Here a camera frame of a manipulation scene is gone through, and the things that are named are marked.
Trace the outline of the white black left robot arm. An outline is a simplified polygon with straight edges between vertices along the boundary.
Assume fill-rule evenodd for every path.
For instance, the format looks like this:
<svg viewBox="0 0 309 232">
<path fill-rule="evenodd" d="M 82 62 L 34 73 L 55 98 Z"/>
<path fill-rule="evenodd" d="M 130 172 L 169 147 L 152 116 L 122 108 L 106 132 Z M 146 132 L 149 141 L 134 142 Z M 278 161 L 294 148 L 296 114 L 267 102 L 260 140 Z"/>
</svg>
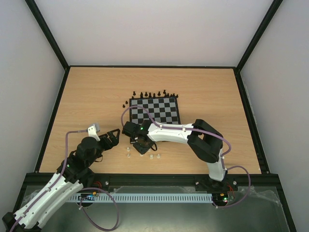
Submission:
<svg viewBox="0 0 309 232">
<path fill-rule="evenodd" d="M 8 232 L 39 232 L 50 217 L 75 193 L 90 191 L 104 193 L 114 203 L 114 198 L 105 190 L 93 187 L 94 173 L 90 166 L 102 157 L 104 151 L 119 143 L 120 130 L 115 129 L 98 135 L 94 126 L 85 130 L 83 138 L 65 158 L 47 184 L 26 205 L 16 212 L 8 212 L 3 224 Z"/>
</svg>

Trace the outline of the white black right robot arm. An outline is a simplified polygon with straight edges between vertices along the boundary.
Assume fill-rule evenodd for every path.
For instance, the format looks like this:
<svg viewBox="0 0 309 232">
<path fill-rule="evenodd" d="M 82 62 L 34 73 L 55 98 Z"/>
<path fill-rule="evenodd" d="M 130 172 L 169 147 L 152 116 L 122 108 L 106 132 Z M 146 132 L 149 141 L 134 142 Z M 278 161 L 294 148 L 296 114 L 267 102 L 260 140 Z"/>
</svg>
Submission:
<svg viewBox="0 0 309 232">
<path fill-rule="evenodd" d="M 222 189 L 227 184 L 222 164 L 222 135 L 202 119 L 191 124 L 165 124 L 145 120 L 142 124 L 126 122 L 122 134 L 134 140 L 133 146 L 140 154 L 145 154 L 157 142 L 187 144 L 202 161 L 206 162 L 211 185 Z"/>
</svg>

